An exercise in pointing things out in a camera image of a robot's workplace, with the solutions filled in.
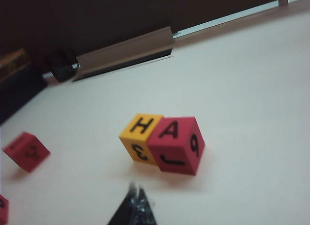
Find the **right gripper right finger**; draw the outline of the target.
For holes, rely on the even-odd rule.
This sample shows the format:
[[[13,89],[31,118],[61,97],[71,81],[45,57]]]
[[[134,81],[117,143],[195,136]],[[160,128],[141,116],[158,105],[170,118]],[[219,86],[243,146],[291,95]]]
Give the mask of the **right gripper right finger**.
[[[139,195],[137,200],[137,224],[156,225],[154,214],[143,188],[139,188]]]

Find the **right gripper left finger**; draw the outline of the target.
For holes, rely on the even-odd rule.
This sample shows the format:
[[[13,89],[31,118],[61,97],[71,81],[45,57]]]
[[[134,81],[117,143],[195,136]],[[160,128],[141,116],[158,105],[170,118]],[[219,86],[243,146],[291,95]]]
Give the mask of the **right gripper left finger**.
[[[137,202],[137,187],[131,182],[126,196],[110,219],[108,225],[129,225],[134,214]]]

